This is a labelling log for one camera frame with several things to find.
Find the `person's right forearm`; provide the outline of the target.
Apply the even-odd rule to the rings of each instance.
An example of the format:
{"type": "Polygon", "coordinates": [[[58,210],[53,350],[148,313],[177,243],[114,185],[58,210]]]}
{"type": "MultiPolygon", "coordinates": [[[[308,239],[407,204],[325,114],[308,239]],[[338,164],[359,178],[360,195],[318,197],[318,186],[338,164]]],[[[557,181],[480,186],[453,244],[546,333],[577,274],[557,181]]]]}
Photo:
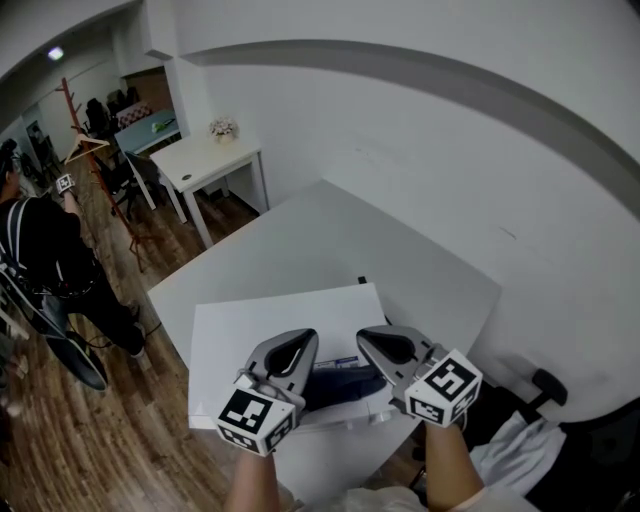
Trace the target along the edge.
{"type": "Polygon", "coordinates": [[[426,499],[430,512],[449,512],[484,489],[457,425],[425,424],[426,499]]]}

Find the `white microwave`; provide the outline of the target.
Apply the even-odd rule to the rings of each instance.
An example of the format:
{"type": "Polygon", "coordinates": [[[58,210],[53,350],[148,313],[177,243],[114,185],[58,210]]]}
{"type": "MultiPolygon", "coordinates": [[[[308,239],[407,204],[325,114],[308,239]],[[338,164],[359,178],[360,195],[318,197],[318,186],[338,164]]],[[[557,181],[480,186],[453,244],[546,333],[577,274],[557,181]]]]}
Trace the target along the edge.
{"type": "MultiPolygon", "coordinates": [[[[312,328],[319,335],[317,362],[354,357],[364,365],[356,333],[384,321],[372,283],[197,306],[189,364],[190,427],[213,429],[226,392],[259,343],[286,331],[312,328]]],[[[359,401],[312,412],[293,434],[302,437],[371,429],[406,437],[418,422],[392,407],[390,399],[391,389],[385,387],[359,401]]]]}

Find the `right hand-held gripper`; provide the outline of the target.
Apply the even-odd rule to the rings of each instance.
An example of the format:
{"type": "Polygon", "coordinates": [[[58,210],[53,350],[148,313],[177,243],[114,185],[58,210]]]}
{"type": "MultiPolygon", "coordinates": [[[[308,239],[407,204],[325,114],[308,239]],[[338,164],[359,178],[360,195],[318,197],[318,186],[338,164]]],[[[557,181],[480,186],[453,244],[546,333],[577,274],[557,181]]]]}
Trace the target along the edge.
{"type": "Polygon", "coordinates": [[[447,428],[459,421],[476,401],[482,373],[461,352],[449,351],[429,373],[414,373],[432,349],[418,330],[397,325],[360,329],[356,334],[365,359],[392,386],[392,404],[403,414],[447,428]],[[406,358],[423,358],[406,378],[406,358]]]}

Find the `wooden clothes hanger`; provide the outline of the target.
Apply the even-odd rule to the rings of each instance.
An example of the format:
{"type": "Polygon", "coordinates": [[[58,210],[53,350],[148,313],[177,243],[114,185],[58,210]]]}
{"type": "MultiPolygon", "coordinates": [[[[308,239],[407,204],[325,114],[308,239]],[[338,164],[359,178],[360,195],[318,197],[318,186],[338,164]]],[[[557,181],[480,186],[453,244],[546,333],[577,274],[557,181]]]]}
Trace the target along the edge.
{"type": "Polygon", "coordinates": [[[72,161],[75,161],[83,156],[96,152],[99,149],[109,146],[110,143],[106,140],[90,138],[84,133],[78,133],[72,144],[64,164],[68,165],[72,161]]]}

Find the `white crumpled cloth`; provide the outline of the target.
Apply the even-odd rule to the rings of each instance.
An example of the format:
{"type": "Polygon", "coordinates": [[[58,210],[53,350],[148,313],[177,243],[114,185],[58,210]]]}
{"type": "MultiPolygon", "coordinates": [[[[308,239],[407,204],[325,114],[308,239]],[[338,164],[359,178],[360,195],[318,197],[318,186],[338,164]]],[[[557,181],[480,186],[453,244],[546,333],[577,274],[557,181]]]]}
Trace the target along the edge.
{"type": "Polygon", "coordinates": [[[519,411],[490,441],[474,447],[471,461],[487,487],[510,489],[524,497],[551,470],[567,439],[558,423],[528,423],[519,411]]]}

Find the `red wooden coat rack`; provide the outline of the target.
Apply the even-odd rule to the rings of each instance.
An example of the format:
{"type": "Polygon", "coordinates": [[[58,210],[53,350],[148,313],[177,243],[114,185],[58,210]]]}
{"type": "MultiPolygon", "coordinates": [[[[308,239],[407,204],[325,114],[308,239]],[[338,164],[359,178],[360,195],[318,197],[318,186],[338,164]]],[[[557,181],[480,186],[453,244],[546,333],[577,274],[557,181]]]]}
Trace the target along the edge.
{"type": "MultiPolygon", "coordinates": [[[[69,113],[71,115],[71,120],[72,120],[71,129],[76,132],[76,135],[78,133],[84,133],[77,116],[77,113],[81,108],[81,105],[74,104],[74,95],[69,91],[68,82],[65,78],[61,79],[61,84],[59,87],[55,89],[55,91],[61,92],[64,94],[66,104],[68,106],[69,113]]],[[[140,273],[143,273],[145,271],[143,264],[147,263],[147,260],[141,254],[141,250],[144,248],[144,243],[146,241],[157,242],[157,241],[160,241],[160,238],[152,235],[141,236],[132,228],[132,226],[130,225],[130,222],[127,220],[126,216],[122,213],[114,197],[109,191],[107,184],[100,173],[100,169],[94,157],[94,153],[83,156],[81,158],[85,158],[89,163],[90,169],[92,173],[95,175],[95,177],[97,178],[98,184],[100,185],[105,196],[109,200],[109,203],[112,209],[114,210],[116,217],[121,221],[122,225],[126,229],[130,237],[129,252],[135,256],[137,268],[140,273]]]]}

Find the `white flower pot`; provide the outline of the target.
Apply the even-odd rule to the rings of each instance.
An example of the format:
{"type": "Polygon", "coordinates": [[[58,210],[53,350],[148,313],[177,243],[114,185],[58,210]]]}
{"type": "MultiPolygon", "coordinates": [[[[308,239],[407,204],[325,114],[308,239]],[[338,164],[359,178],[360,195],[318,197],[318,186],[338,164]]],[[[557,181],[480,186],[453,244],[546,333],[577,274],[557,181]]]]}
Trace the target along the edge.
{"type": "Polygon", "coordinates": [[[219,117],[209,124],[208,131],[215,142],[226,144],[238,137],[239,127],[233,118],[219,117]]]}

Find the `light blue table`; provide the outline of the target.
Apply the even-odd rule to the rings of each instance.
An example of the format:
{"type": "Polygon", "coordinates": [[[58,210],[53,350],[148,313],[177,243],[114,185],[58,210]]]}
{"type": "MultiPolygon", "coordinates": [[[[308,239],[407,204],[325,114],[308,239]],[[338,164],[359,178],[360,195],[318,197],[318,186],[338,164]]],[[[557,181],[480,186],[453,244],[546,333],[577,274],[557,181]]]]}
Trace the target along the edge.
{"type": "Polygon", "coordinates": [[[180,127],[175,112],[164,109],[138,120],[127,128],[119,131],[115,134],[115,140],[123,153],[130,151],[135,154],[141,154],[160,142],[179,134],[180,127]],[[175,119],[175,122],[168,129],[159,133],[152,132],[151,126],[154,122],[161,122],[172,118],[175,119]]]}

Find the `person's left forearm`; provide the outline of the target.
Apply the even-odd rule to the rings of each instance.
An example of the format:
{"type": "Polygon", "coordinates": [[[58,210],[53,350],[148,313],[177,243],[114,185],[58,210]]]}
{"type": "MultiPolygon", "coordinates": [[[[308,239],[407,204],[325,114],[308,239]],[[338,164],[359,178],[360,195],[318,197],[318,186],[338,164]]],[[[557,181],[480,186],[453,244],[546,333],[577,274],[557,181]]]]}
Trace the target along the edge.
{"type": "Polygon", "coordinates": [[[224,512],[280,512],[272,455],[262,457],[247,451],[239,454],[224,512]]]}

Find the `black swivel chair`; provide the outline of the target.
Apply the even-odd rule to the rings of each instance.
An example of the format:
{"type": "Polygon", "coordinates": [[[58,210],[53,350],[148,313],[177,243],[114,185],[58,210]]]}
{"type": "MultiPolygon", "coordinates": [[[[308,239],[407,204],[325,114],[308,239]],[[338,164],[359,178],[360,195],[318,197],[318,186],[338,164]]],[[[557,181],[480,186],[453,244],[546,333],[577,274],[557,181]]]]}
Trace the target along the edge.
{"type": "Polygon", "coordinates": [[[92,98],[87,102],[85,113],[87,133],[94,139],[108,139],[111,136],[110,117],[104,106],[92,98]]]}

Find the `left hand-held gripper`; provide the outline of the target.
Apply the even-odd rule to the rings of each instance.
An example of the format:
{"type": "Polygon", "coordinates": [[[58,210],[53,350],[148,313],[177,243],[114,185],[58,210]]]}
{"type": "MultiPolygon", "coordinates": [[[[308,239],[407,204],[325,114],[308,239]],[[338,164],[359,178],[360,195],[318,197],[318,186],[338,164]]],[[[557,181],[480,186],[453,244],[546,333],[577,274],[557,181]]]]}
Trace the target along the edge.
{"type": "Polygon", "coordinates": [[[270,455],[299,425],[305,400],[300,396],[307,384],[319,346],[314,329],[281,333],[256,346],[247,369],[272,376],[269,383],[280,390],[277,399],[233,384],[221,411],[215,417],[220,437],[256,455],[270,455]]]}

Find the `black office chair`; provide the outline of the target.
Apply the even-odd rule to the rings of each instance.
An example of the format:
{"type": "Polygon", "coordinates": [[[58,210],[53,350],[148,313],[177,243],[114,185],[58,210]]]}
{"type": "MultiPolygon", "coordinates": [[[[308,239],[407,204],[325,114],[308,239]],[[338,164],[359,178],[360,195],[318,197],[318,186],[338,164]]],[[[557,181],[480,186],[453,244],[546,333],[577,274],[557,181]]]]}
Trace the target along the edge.
{"type": "MultiPolygon", "coordinates": [[[[530,427],[546,402],[566,404],[566,387],[548,371],[536,370],[531,382],[540,394],[530,402],[481,385],[464,433],[468,448],[488,444],[515,413],[530,427]]],[[[566,435],[559,455],[525,499],[541,512],[640,512],[640,397],[598,418],[562,422],[559,430],[566,435]]]]}

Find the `dark chair with draped cloth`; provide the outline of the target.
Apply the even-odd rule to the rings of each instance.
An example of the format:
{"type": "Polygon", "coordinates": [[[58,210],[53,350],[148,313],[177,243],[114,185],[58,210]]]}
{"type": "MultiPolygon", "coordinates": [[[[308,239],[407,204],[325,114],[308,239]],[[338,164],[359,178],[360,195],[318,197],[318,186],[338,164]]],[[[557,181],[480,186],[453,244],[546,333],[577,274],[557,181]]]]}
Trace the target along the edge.
{"type": "Polygon", "coordinates": [[[155,209],[157,205],[163,205],[164,200],[160,193],[160,175],[156,164],[150,158],[137,155],[130,151],[127,151],[125,156],[131,167],[141,177],[145,189],[153,200],[154,206],[152,209],[155,209]]]}

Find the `red checkered cloth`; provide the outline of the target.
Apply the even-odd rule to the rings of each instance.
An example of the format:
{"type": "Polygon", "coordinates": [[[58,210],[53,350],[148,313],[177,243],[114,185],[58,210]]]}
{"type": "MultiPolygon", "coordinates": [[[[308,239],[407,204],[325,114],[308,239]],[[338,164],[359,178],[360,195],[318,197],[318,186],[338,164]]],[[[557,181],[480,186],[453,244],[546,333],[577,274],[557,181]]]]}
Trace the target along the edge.
{"type": "Polygon", "coordinates": [[[117,125],[123,130],[131,124],[148,117],[152,114],[152,109],[147,102],[140,101],[116,113],[117,125]]]}

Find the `dark blue cloth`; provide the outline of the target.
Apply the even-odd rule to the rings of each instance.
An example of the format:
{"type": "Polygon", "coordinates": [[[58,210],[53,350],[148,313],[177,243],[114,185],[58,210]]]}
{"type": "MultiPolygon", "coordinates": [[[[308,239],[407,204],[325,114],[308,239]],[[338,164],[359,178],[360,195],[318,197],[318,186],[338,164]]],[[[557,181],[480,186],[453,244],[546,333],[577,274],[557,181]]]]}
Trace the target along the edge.
{"type": "Polygon", "coordinates": [[[386,380],[371,366],[313,369],[302,397],[305,413],[359,401],[384,389],[386,380]]]}

